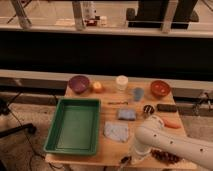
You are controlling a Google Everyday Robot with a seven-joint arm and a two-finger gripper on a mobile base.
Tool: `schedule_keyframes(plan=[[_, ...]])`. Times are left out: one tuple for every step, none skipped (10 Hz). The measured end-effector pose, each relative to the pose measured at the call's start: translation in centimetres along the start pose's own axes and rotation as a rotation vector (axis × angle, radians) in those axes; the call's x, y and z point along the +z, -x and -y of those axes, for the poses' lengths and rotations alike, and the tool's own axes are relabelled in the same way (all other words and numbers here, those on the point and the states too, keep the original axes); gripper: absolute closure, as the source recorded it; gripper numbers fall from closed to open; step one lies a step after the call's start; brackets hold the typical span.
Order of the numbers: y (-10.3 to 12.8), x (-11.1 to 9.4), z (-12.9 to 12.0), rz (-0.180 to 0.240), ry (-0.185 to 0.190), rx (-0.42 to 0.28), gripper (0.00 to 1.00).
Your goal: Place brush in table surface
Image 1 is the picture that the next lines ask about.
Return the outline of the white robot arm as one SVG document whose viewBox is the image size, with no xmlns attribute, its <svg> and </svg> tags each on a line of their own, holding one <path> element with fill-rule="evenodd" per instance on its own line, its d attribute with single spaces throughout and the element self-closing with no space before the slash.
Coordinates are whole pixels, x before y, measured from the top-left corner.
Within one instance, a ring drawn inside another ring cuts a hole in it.
<svg viewBox="0 0 213 171">
<path fill-rule="evenodd" d="M 156 115 L 146 118 L 136 127 L 129 154 L 133 161 L 142 160 L 152 147 L 213 170 L 213 142 L 167 133 L 162 119 Z"/>
</svg>

